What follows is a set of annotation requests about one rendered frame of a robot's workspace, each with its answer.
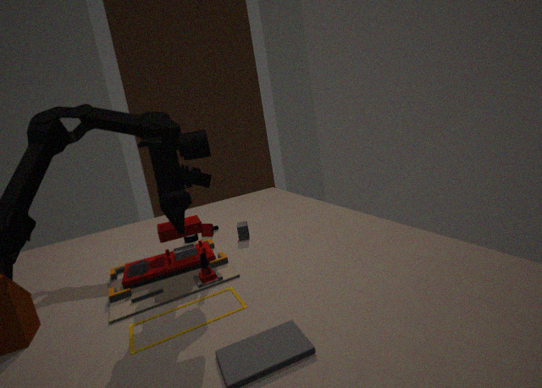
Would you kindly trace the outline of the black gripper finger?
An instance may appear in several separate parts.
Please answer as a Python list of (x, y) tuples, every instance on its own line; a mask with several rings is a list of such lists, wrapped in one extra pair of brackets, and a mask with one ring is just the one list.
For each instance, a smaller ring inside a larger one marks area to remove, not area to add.
[(186, 205), (183, 207), (162, 211), (180, 235), (185, 233), (185, 210), (189, 206), (190, 205)]

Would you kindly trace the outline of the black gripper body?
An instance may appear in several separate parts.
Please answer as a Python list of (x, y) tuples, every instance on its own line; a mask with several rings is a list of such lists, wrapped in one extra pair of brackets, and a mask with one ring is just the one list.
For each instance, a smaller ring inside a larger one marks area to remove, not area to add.
[(179, 162), (152, 166), (161, 211), (191, 204), (191, 196), (185, 191)]

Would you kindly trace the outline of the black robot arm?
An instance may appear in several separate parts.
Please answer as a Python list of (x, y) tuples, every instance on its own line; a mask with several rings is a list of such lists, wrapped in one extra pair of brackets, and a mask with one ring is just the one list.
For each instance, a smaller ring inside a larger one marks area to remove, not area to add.
[[(61, 118), (80, 119), (81, 123), (68, 132)], [(28, 211), (53, 155), (94, 128), (139, 136), (138, 147), (148, 147), (152, 166), (179, 162), (176, 150), (184, 160), (211, 156), (204, 129), (181, 134), (180, 126), (164, 112), (131, 114), (84, 104), (36, 114), (27, 129), (28, 147), (0, 198), (0, 274), (13, 278), (13, 264), (30, 240), (36, 221)], [(180, 172), (186, 188), (209, 188), (212, 175), (201, 173), (199, 168), (189, 170), (184, 164)]]

